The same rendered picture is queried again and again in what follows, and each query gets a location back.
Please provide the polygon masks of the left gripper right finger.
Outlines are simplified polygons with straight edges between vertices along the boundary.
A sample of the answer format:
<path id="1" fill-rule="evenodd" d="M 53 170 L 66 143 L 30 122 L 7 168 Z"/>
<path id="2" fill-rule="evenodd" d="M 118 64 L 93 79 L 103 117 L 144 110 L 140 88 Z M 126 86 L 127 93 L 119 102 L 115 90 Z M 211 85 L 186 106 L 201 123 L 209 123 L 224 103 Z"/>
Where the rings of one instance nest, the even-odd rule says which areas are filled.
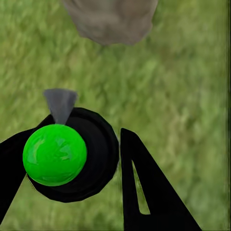
<path id="1" fill-rule="evenodd" d="M 124 231 L 202 231 L 139 136 L 121 128 Z M 134 162 L 150 215 L 140 213 Z"/>

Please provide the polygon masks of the pesticide atomizer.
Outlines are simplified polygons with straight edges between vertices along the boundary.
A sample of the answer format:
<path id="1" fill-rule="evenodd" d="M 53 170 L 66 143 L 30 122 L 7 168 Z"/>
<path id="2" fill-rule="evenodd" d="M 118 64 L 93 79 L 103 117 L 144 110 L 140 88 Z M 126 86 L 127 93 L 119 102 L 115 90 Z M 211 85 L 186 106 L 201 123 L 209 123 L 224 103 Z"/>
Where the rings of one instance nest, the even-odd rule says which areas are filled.
<path id="1" fill-rule="evenodd" d="M 44 94 L 51 114 L 26 141 L 23 164 L 27 176 L 51 200 L 83 201 L 98 194 L 113 178 L 120 142 L 99 113 L 74 107 L 77 92 L 57 88 Z"/>

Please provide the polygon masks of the tree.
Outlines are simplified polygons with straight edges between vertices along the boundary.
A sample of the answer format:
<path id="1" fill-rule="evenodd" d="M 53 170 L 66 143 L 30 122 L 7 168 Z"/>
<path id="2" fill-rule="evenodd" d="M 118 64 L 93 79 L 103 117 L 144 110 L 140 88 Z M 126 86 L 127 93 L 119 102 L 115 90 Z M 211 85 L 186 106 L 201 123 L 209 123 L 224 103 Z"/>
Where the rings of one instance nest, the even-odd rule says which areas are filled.
<path id="1" fill-rule="evenodd" d="M 81 37 L 135 45 L 152 31 L 158 0 L 61 0 Z"/>

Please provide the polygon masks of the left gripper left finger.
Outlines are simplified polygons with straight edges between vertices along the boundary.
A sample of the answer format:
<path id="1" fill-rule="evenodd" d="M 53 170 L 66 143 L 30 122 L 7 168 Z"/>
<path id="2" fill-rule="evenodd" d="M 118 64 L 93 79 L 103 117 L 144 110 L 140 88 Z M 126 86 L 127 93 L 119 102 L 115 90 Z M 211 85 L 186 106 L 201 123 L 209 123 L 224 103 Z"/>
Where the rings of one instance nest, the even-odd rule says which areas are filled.
<path id="1" fill-rule="evenodd" d="M 23 150 L 34 129 L 19 132 L 0 143 L 0 224 L 26 175 Z"/>

